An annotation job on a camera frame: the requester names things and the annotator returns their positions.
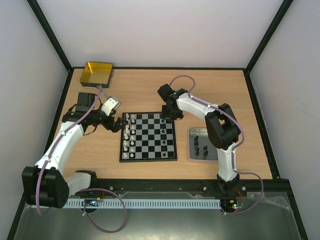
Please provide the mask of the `black and grey chessboard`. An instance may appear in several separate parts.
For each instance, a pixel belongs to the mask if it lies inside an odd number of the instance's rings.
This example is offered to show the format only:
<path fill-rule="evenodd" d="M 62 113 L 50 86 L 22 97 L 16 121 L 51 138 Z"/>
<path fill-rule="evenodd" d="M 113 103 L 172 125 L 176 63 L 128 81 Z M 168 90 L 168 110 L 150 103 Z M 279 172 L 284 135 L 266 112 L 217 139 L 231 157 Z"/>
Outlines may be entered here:
<path fill-rule="evenodd" d="M 121 130 L 119 161 L 121 163 L 177 161 L 175 122 L 161 112 L 124 112 L 128 125 Z"/>

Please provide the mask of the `pink tray of black pieces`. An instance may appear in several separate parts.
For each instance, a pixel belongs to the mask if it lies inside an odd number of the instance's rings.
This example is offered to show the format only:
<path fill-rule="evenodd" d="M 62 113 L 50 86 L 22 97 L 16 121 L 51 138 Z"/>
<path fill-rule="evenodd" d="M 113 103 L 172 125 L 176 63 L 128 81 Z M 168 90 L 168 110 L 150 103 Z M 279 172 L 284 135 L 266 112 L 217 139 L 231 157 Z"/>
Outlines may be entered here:
<path fill-rule="evenodd" d="M 188 161 L 200 164 L 218 164 L 217 149 L 209 140 L 208 131 L 202 127 L 188 130 Z"/>

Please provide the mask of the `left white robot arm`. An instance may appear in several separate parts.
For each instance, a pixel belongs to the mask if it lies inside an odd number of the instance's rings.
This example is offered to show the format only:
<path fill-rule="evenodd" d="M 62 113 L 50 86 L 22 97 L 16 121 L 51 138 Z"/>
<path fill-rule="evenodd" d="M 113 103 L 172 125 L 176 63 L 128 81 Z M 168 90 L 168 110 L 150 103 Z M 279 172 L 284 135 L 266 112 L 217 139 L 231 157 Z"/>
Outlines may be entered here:
<path fill-rule="evenodd" d="M 95 171 L 78 170 L 64 177 L 64 169 L 74 147 L 89 126 L 97 128 L 101 125 L 113 133 L 125 127 L 127 120 L 114 117 L 120 104 L 114 97 L 101 102 L 99 93 L 78 94 L 77 103 L 63 115 L 59 132 L 45 154 L 35 166 L 27 166 L 22 171 L 27 204 L 37 208 L 61 209 L 70 196 L 97 187 Z"/>

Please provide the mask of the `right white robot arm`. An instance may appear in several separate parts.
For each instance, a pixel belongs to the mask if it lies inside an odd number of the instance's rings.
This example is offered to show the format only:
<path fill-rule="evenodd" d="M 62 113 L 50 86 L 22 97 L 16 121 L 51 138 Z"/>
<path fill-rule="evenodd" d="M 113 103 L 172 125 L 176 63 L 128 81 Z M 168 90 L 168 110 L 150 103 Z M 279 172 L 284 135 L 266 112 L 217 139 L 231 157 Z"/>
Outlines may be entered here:
<path fill-rule="evenodd" d="M 217 149 L 218 191 L 229 196 L 240 179 L 236 168 L 236 143 L 242 130 L 231 107 L 226 103 L 216 105 L 205 102 L 183 88 L 175 91 L 169 84 L 162 85 L 157 93 L 165 102 L 162 106 L 163 117 L 177 120 L 184 117 L 183 112 L 188 112 L 205 122 L 208 139 Z"/>

